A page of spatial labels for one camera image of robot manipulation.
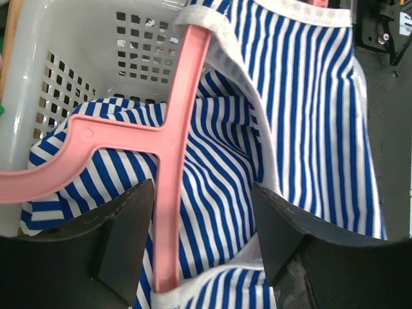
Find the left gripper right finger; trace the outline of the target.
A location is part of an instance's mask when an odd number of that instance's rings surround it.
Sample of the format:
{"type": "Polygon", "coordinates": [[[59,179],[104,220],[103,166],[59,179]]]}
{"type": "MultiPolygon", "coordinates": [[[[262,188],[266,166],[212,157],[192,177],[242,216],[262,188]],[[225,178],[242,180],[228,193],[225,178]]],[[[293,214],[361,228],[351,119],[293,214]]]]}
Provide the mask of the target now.
{"type": "Polygon", "coordinates": [[[263,265],[278,308],[410,308],[411,240],[340,228],[255,183],[263,265]]]}

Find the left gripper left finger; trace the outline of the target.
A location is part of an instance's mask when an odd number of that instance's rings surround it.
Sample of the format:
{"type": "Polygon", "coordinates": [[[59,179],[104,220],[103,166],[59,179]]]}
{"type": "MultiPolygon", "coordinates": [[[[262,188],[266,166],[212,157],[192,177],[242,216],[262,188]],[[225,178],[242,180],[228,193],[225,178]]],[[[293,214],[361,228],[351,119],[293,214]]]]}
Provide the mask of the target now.
{"type": "Polygon", "coordinates": [[[35,236],[1,238],[2,308],[131,308],[154,204],[152,181],[35,236]]]}

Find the pink hanger with striped top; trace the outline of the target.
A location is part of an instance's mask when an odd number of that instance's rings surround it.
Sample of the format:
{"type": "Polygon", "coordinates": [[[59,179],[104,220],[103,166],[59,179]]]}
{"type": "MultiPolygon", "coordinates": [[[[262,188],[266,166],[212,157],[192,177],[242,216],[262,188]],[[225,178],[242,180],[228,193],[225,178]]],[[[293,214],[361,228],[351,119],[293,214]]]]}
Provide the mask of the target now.
{"type": "Polygon", "coordinates": [[[49,163],[26,170],[32,142],[35,96],[49,47],[94,79],[92,95],[105,88],[98,65],[114,74],[114,13],[132,10],[172,21],[178,9],[165,1],[25,1],[20,13],[3,97],[1,118],[1,203],[9,207],[43,198],[78,176],[99,149],[140,151],[159,157],[156,181],[146,180],[125,194],[69,223],[36,237],[1,238],[1,307],[46,301],[87,307],[133,303],[151,221],[156,223],[157,278],[177,282],[178,198],[183,152],[210,32],[190,27],[174,81],[138,85],[171,106],[161,127],[85,115],[68,122],[68,137],[49,163]]]}

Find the blue white striped tank top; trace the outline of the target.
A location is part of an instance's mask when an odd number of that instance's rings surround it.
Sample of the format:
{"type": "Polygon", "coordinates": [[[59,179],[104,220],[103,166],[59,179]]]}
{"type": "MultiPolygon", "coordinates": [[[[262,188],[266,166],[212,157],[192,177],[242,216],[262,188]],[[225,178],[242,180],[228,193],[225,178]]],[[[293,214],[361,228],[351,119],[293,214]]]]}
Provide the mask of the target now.
{"type": "MultiPolygon", "coordinates": [[[[185,1],[173,24],[212,32],[183,167],[179,288],[153,288],[148,237],[135,308],[278,308],[258,250],[261,182],[341,228],[385,239],[355,79],[350,12],[301,1],[185,1]]],[[[75,114],[158,127],[165,102],[114,94],[75,114]]]]}

